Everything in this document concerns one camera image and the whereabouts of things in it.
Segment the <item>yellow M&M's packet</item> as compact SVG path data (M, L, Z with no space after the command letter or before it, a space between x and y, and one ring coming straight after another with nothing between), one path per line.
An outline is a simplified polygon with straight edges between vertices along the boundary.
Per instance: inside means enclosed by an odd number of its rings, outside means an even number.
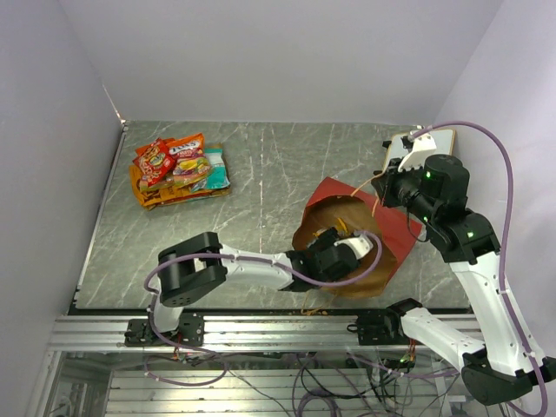
M334 228L338 231L339 235L346 236L350 234L347 224L340 217L336 218Z

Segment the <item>red brown paper bag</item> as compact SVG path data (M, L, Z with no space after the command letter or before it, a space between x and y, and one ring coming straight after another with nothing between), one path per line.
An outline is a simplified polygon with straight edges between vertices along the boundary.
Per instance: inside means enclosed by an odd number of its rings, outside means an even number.
M416 243L422 226L409 221L396 208L385 208L379 199L333 178L321 181L311 195L292 238L295 249L305 249L318 234L329 228L340 233L365 230L378 236L382 254L376 268L354 284L324 288L339 308L359 308L382 295Z

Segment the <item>Doritos chip bag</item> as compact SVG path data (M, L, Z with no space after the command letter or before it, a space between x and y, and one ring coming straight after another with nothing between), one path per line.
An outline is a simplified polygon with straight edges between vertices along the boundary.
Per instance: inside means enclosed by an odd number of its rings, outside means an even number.
M230 192L231 182L228 178L228 168L222 144L210 144L206 148L205 154L213 168L212 172L199 182L183 187L173 184L160 189L141 190L141 180L132 180L132 191L140 206L151 210L181 202L227 195Z

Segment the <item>teal snack packet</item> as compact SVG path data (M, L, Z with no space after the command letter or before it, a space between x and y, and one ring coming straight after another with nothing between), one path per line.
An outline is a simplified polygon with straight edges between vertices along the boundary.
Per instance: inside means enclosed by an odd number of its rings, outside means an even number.
M211 164L210 174L189 186L190 192L213 191L226 189L230 185L228 171L223 157L223 149L220 147L208 148L205 151L209 163Z

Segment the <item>orange Kettle chip bag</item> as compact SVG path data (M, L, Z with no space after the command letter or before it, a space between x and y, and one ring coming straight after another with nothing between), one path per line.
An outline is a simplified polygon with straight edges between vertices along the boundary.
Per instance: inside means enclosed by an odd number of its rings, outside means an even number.
M133 195L140 206L146 210L157 207L174 205L182 202L192 202L207 198L229 195L231 187L213 191L190 192L186 187L178 188L176 185L162 186L161 188L145 189L140 188L141 171L135 165L129 166L129 179Z

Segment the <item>red snack packet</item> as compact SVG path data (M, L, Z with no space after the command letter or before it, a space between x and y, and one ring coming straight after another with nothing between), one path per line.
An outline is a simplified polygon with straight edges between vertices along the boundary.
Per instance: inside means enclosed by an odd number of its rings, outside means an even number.
M138 188L142 192L165 189L174 184L176 160L170 154L169 140L157 138L151 144L136 149L133 163L140 170Z

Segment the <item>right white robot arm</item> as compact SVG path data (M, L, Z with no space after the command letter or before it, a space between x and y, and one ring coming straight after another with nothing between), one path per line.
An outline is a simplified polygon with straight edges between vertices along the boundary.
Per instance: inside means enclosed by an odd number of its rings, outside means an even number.
M394 158L372 184L384 207L403 208L423 222L427 241L466 292L481 339L463 334L413 299L391 305L382 330L392 343L410 338L430 348L460 373L474 399L492 406L553 381L555 360L536 344L516 307L491 222L467 207L469 178L458 158L432 155L417 169L405 169Z

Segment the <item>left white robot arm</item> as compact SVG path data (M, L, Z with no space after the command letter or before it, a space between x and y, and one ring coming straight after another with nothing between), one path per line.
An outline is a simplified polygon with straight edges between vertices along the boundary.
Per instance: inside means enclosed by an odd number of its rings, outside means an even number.
M157 284L145 282L154 295L146 334L158 345L169 344L183 309L227 282L294 293L342 287L373 249L365 235L343 235L336 228L321 232L305 249L277 254L232 248L215 232L199 234L158 254L158 266L150 276Z

